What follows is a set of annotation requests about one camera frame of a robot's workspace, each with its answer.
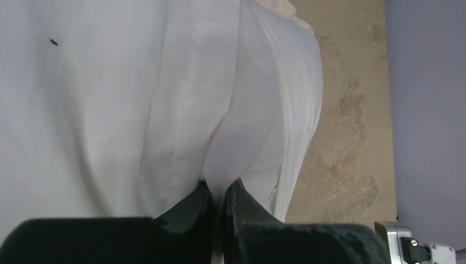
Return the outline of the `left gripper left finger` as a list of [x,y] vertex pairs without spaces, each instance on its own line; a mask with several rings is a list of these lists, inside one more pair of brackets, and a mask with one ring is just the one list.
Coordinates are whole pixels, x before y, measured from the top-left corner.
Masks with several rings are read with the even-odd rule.
[[205,182],[159,217],[44,218],[16,227],[1,263],[210,263],[212,198]]

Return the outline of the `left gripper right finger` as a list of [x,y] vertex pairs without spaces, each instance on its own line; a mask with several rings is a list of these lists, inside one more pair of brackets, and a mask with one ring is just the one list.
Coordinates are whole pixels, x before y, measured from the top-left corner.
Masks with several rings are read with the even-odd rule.
[[388,263],[374,231],[359,224],[285,224],[235,180],[225,195],[225,263]]

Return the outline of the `white pillow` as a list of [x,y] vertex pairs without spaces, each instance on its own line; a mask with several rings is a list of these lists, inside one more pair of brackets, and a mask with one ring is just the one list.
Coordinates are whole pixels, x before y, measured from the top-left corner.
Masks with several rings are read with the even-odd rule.
[[284,221],[321,113],[320,48],[294,14],[284,18],[242,1],[240,18],[231,104],[209,144],[202,177],[217,199],[241,179]]

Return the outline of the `grey cream ruffled pillowcase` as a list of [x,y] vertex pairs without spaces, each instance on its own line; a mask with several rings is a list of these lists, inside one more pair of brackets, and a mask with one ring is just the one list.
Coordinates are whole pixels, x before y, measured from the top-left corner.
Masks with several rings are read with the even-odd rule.
[[230,107],[240,1],[1,1],[1,238],[157,217]]

